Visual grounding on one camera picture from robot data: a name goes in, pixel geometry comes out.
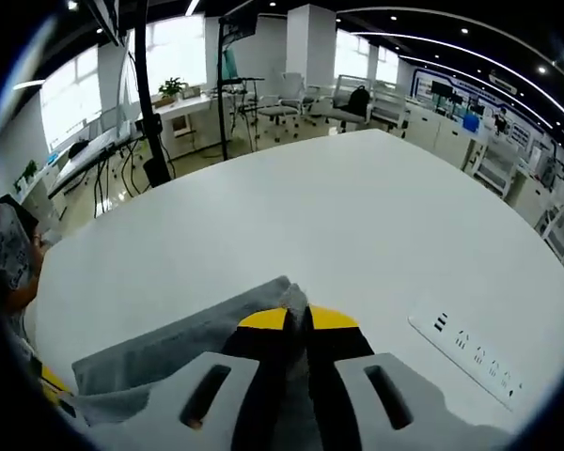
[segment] rectangular slot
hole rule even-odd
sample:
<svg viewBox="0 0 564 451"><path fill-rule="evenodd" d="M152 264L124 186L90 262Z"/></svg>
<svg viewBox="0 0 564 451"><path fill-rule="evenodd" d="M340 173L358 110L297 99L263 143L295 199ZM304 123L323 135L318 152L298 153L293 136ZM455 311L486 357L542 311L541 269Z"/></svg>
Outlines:
<svg viewBox="0 0 564 451"><path fill-rule="evenodd" d="M181 411L180 421L192 428L198 429L202 427L202 422L217 392L224 384L227 375L230 372L228 366L216 365L209 370L205 379L196 388L196 391L190 397L190 400Z"/></svg>
<svg viewBox="0 0 564 451"><path fill-rule="evenodd" d="M378 398L381 400L386 415L394 430L400 430L409 426L414 418L405 405L401 394L395 384L384 373L379 366L369 366L365 370Z"/></svg>

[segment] power outlet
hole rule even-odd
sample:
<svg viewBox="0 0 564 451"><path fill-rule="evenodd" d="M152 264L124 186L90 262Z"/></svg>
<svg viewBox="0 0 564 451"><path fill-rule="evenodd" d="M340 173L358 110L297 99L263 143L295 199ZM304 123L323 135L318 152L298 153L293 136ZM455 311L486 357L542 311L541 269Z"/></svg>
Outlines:
<svg viewBox="0 0 564 451"><path fill-rule="evenodd" d="M455 365L513 411L524 390L523 380L509 362L459 318L443 307L422 303L408 318L410 324Z"/></svg>

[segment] white table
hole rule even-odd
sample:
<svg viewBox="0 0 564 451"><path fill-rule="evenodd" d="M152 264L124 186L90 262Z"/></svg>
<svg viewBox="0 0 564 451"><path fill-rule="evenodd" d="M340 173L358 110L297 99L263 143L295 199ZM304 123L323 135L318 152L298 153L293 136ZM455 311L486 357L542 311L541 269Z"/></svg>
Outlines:
<svg viewBox="0 0 564 451"><path fill-rule="evenodd" d="M78 359L281 274L474 424L514 430L564 368L564 268L549 248L464 173L377 130L210 166L88 223L44 262L39 352L72 384ZM427 300L501 350L528 407L507 411L410 326Z"/></svg>

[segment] floor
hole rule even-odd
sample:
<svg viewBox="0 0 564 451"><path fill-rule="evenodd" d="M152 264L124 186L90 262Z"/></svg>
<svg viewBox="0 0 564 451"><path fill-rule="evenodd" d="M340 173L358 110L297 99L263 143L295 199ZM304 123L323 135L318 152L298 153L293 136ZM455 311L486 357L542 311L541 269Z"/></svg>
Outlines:
<svg viewBox="0 0 564 451"><path fill-rule="evenodd" d="M292 127L292 124L288 124L289 131L282 133L280 142L276 143L272 134L271 125L267 120L260 121L259 128L265 130L266 132L263 132L263 130L260 132L257 151L309 138L337 134L337 123L334 120L330 120L330 123L328 124L326 124L321 118L316 120L316 125L312 125L302 120L299 120L298 123L299 127L297 129ZM383 125L374 124L373 126L382 128ZM298 138L296 139L293 137L295 131L298 132ZM253 129L251 129L251 136L254 138ZM115 173L109 171L109 196L104 198L102 202L100 197L98 198L98 201L95 201L94 199L96 169L90 171L85 180L67 194L68 206L59 227L59 231L64 237L69 236L77 229L91 221L94 218L95 206L98 217L103 214L102 207L104 207L104 212L108 212L109 210L115 209L117 206L128 202L135 195L138 195L133 185L135 185L137 190L141 193L150 189L148 179L142 168L142 164L150 157L150 151L146 141L141 142L140 146L141 148L134 152L134 169L132 169L132 165L129 163L125 167L124 176L128 185L127 187L121 180L120 176L119 168L122 165L122 160L119 156L115 156L109 162L111 168L116 168ZM230 157L236 158L248 154L251 151L252 149L249 144L245 123L239 123L237 124L237 127L232 134L232 139L228 145ZM172 165L173 168L175 168L176 178L180 178L213 164L218 164L222 161L223 157L221 146L216 146L180 157L174 160ZM106 171L102 173L102 187L104 190L106 188L107 179L105 173Z"/></svg>

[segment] potted plant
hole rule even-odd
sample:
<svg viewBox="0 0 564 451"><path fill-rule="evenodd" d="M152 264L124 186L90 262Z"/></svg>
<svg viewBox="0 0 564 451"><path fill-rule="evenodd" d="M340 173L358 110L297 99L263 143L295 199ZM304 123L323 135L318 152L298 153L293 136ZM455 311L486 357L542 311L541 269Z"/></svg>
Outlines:
<svg viewBox="0 0 564 451"><path fill-rule="evenodd" d="M38 172L38 166L36 165L36 162L31 160L23 171L22 177L24 177L25 181L29 183L29 181L36 175L36 172Z"/></svg>
<svg viewBox="0 0 564 451"><path fill-rule="evenodd" d="M180 81L180 77L170 78L169 80L165 80L165 82L159 87L159 93L164 98L175 100L178 94L180 94L184 89L184 85L185 84Z"/></svg>

